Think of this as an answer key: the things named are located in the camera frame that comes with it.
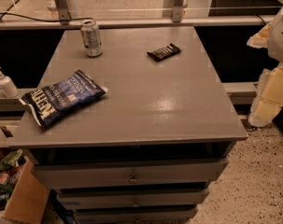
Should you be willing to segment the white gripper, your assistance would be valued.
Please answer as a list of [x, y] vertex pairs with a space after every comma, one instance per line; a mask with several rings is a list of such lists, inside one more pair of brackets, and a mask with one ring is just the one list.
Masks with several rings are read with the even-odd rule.
[[[267, 23], [249, 38], [247, 45], [255, 49], [268, 47], [268, 55], [283, 62], [283, 8], [276, 14], [272, 23]], [[254, 127], [264, 127], [272, 122], [283, 107], [283, 63], [273, 70], [262, 71], [256, 92], [248, 122]]]

